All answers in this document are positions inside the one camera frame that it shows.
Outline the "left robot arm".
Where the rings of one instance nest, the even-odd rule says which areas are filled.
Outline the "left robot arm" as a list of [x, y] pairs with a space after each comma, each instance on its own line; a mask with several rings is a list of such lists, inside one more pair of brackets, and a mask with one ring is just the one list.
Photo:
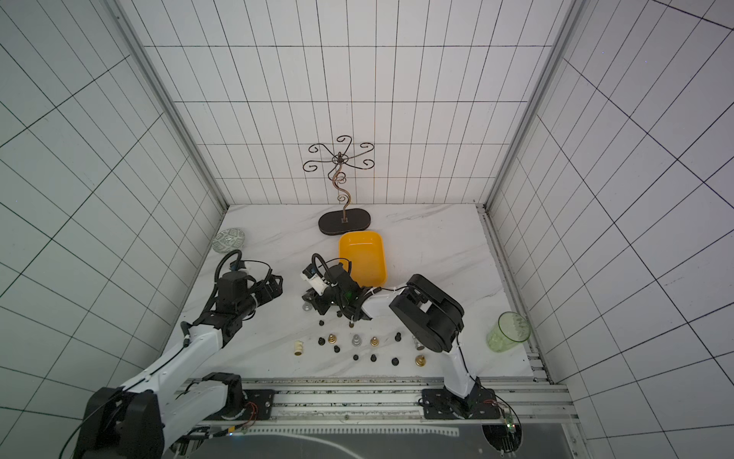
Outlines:
[[280, 275], [267, 271], [257, 280], [247, 264], [239, 250], [226, 254], [202, 313], [182, 322], [182, 342], [139, 375], [93, 394], [66, 442], [74, 457], [161, 458], [180, 440], [228, 436], [271, 417], [273, 391], [246, 391], [234, 373], [195, 374], [258, 307], [283, 293]]

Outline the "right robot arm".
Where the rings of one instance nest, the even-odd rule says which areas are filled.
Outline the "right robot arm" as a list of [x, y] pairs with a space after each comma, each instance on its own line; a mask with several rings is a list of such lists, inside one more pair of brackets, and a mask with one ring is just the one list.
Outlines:
[[426, 419], [504, 417], [495, 392], [469, 371], [460, 348], [464, 308], [426, 277], [416, 273], [395, 288], [361, 287], [341, 264], [323, 272], [311, 263], [301, 278], [310, 285], [302, 299], [319, 314], [336, 307], [352, 323], [396, 317], [419, 344], [439, 355], [443, 387], [425, 389], [419, 399]]

